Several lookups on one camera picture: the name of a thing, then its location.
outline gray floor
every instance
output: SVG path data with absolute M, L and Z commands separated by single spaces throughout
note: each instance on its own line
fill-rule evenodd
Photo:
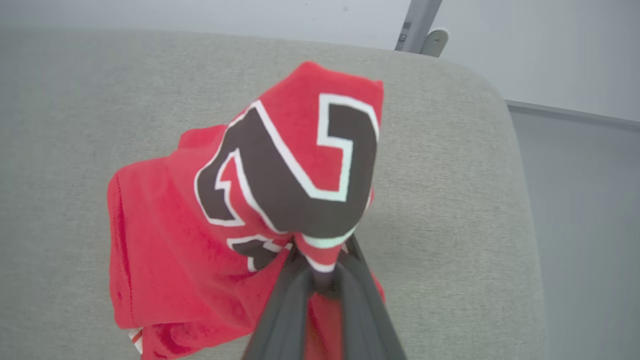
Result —
M 549 360 L 640 357 L 640 123 L 511 112 L 540 252 Z

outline folded fabric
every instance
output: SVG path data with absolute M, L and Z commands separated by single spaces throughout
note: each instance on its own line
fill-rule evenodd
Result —
M 382 99 L 380 82 L 306 62 L 229 125 L 113 176 L 111 301 L 142 359 L 251 333 L 292 241 L 333 270 L 372 199 Z M 339 301 L 313 295 L 305 359 L 341 345 Z

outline red and white striped trim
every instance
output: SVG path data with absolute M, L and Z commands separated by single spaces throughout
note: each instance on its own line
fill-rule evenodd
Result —
M 142 328 L 139 327 L 137 329 L 129 330 L 129 339 L 138 351 L 142 354 Z

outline gray fabric surface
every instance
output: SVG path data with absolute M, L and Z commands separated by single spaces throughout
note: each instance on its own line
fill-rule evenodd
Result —
M 500 95 L 427 56 L 194 33 L 0 31 L 0 358 L 135 359 L 108 295 L 106 186 L 303 60 L 385 82 L 356 232 L 410 359 L 541 359 L 538 253 Z M 246 339 L 193 359 L 239 359 Z

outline red cloth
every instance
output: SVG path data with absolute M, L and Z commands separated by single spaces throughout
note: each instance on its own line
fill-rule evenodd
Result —
M 113 176 L 111 300 L 118 326 L 143 328 L 142 359 L 251 333 L 292 237 L 330 271 L 372 196 L 382 98 L 304 63 L 230 125 Z M 341 358 L 339 302 L 314 295 L 307 328 L 306 359 Z

